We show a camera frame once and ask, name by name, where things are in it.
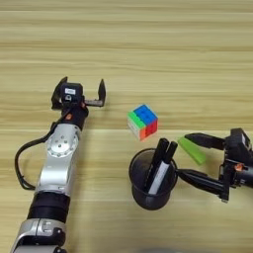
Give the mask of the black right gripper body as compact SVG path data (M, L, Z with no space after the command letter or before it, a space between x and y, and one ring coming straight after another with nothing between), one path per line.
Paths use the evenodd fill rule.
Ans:
M219 195L223 202L229 201L229 189L240 186L253 188L253 166L243 162L225 159L219 167L219 181L222 192Z

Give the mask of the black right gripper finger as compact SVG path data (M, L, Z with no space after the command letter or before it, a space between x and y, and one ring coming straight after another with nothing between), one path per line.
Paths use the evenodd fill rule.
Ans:
M222 184L205 173L192 169L178 169L177 174L183 181L195 188L218 196L222 193Z
M198 146L224 150L223 138L200 132L188 133L185 135L185 137Z

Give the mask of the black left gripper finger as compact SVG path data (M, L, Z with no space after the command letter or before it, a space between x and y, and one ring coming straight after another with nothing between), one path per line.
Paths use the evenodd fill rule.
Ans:
M104 79L102 79L100 82L98 95L99 95L99 106L104 107L105 100L106 100L106 86L105 86Z
M51 96L51 108L53 110L61 110L62 109L62 103L61 103L61 95L60 95L60 89L61 86L67 81L66 77L63 77L59 83L56 85L52 96Z

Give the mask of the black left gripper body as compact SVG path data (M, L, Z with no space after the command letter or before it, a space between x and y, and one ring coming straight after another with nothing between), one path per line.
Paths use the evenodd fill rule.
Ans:
M62 102L62 120L63 124L69 124L83 129L86 118L89 116L89 107L103 107L105 99L88 100L82 97L80 100L67 99Z

